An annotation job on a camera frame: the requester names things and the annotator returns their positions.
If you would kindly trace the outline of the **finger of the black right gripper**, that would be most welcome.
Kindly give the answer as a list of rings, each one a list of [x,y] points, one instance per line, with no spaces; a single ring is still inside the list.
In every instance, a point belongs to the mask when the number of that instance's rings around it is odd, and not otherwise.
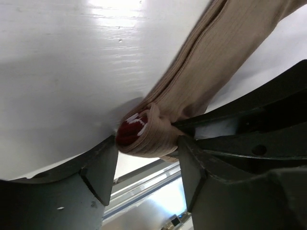
[[[250,173],[307,164],[307,132],[282,129],[196,141],[212,155]]]
[[[307,120],[307,61],[302,60],[266,84],[209,113],[173,123],[181,131],[223,121],[238,132],[277,130]]]

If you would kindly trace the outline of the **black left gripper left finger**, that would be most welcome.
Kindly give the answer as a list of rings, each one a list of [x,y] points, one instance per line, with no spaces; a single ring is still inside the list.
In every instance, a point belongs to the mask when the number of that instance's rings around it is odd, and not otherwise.
[[[118,161],[114,136],[33,178],[0,183],[3,230],[99,230]]]

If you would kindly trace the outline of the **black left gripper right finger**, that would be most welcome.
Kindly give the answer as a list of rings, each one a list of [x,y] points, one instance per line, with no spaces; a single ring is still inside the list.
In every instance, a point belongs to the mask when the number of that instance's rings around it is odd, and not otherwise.
[[[241,170],[181,136],[182,182],[196,230],[304,230],[307,169]]]

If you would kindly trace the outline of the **tan sock with red cuff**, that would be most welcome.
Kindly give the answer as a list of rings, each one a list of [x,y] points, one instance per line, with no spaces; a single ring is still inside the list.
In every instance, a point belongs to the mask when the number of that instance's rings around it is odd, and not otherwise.
[[[183,132],[173,123],[205,113],[277,24],[304,5],[304,0],[212,1],[164,76],[122,118],[118,150],[175,162],[172,153]]]

